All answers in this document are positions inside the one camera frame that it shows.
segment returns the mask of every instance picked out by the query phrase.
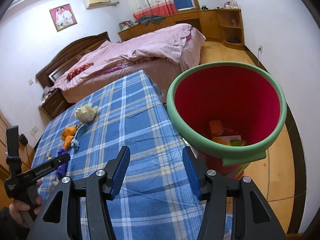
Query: wooden headboard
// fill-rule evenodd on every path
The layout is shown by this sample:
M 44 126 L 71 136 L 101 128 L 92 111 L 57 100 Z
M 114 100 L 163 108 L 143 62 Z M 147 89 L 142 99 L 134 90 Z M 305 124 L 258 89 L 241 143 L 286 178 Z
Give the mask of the wooden headboard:
M 60 68 L 68 70 L 76 64 L 82 56 L 96 50 L 105 41 L 110 41 L 107 32 L 95 36 L 84 37 L 72 42 L 61 50 L 47 66 L 36 74 L 36 79 L 43 88 L 46 86 L 53 86 L 54 82 L 50 78 L 52 73 L 55 73 Z

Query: nightstand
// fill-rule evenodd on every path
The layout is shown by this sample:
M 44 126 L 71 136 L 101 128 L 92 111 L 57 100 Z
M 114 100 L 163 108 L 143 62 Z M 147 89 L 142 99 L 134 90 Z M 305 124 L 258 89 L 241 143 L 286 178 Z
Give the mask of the nightstand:
M 39 108 L 52 120 L 70 106 L 71 105 L 63 97 L 60 89 L 56 89 Z

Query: black sleeve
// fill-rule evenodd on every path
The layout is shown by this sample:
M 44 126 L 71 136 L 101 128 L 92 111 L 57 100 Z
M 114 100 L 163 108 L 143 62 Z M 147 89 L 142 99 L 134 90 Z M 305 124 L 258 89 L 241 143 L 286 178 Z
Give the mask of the black sleeve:
M 0 239 L 1 240 L 25 240 L 29 228 L 18 225 L 11 217 L 8 208 L 0 212 Z

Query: green rim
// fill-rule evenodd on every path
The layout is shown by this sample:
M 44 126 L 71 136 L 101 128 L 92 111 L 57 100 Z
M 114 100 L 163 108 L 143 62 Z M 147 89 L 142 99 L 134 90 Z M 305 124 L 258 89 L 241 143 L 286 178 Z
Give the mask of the green rim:
M 246 68 L 252 71 L 255 71 L 265 77 L 274 87 L 276 93 L 278 94 L 280 101 L 280 118 L 275 130 L 263 141 L 260 141 L 253 145 L 243 146 L 243 147 L 230 147 L 226 145 L 222 145 L 216 142 L 213 142 L 206 137 L 198 134 L 194 131 L 187 123 L 181 118 L 179 115 L 175 104 L 174 104 L 174 95 L 177 90 L 179 84 L 189 75 L 212 67 L 221 67 L 221 66 L 234 66 Z M 249 162 L 254 162 L 258 160 L 262 160 L 266 158 L 266 150 L 275 142 L 277 137 L 279 136 L 286 119 L 287 115 L 287 105 L 284 93 L 279 86 L 279 84 L 270 76 L 269 73 L 264 70 L 245 63 L 239 62 L 214 62 L 207 63 L 203 65 L 199 65 L 197 67 L 193 67 L 184 73 L 180 74 L 171 84 L 168 94 L 167 94 L 167 109 L 169 117 L 176 128 L 176 130 L 180 133 L 183 138 L 185 138 L 193 147 L 197 150 L 210 155 L 215 158 L 219 158 L 223 160 L 223 166 L 232 166 L 237 164 L 244 164 Z

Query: human hand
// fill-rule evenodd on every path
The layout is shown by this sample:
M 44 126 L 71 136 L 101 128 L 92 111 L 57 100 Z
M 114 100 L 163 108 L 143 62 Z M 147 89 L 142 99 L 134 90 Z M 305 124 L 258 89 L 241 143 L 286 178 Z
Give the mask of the human hand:
M 36 186 L 37 187 L 40 187 L 42 184 L 42 180 L 38 180 L 37 181 L 37 184 Z M 34 210 L 34 213 L 36 215 L 39 215 L 42 207 L 43 207 L 43 204 L 42 204 L 42 197 L 41 195 L 38 195 L 36 197 L 36 203 L 40 206 L 38 206 L 35 210 Z M 9 212 L 10 212 L 10 215 L 11 217 L 20 225 L 24 226 L 25 228 L 27 228 L 27 224 L 24 222 L 21 214 L 20 214 L 20 211 L 28 211 L 30 209 L 30 206 L 27 205 L 26 203 L 23 203 L 22 201 L 20 200 L 14 200 L 10 205 L 9 205 Z

